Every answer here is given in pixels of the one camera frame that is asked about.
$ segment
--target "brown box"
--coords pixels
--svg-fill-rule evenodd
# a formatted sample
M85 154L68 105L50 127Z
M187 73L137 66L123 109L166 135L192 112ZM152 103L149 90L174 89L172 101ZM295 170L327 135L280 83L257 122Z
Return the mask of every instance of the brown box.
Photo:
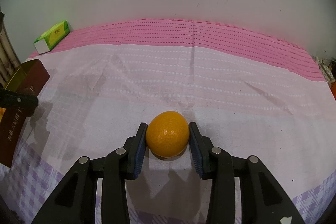
M22 63L5 89L27 95L37 96L49 79L49 74L39 59ZM26 117L31 111L19 109L6 109L0 120L0 163L7 167L12 166L14 151L20 131Z

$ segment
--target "checkered pattern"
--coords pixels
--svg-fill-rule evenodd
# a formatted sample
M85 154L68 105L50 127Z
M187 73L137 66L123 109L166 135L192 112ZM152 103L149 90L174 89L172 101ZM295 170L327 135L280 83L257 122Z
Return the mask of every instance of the checkered pattern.
M0 166L0 190L10 209L16 211L26 224L33 218L56 187L63 175L47 164L21 140L17 145L11 169ZM323 183L298 195L293 203L306 224L315 223L336 193L336 171ZM129 209L131 224L191 224L179 219L157 216ZM96 199L96 224L101 224L101 198Z

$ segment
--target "metal pin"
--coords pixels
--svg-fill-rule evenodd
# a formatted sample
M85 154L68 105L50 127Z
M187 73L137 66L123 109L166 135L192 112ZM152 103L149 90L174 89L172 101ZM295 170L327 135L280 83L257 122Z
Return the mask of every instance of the metal pin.
M212 153L215 153L215 154L219 154L222 152L222 150L217 146L214 146L213 148L211 148L211 151Z
M249 160L254 164L256 164L259 161L259 159L256 156L250 156Z
M123 155L123 154L125 154L126 149L125 149L125 148L118 148L115 152L116 152L118 155Z
M84 164L84 163L86 163L86 162L87 162L87 157L80 157L79 160L78 160L78 162L79 162L80 164Z

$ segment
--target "orange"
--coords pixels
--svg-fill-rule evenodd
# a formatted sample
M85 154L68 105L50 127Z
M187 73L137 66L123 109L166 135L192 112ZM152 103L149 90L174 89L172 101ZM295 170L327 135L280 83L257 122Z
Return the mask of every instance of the orange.
M189 126L184 117L167 111L159 114L149 124L146 131L146 143L156 155L164 158L180 154L189 140Z

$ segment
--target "pink tablecloth border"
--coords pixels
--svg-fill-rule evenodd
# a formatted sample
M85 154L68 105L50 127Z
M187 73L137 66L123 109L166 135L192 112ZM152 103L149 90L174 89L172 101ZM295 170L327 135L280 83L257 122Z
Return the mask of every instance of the pink tablecloth border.
M141 19L92 26L71 32L49 53L96 44L205 47L281 67L312 81L324 81L319 67L303 48L209 21ZM30 58L37 55L35 51Z

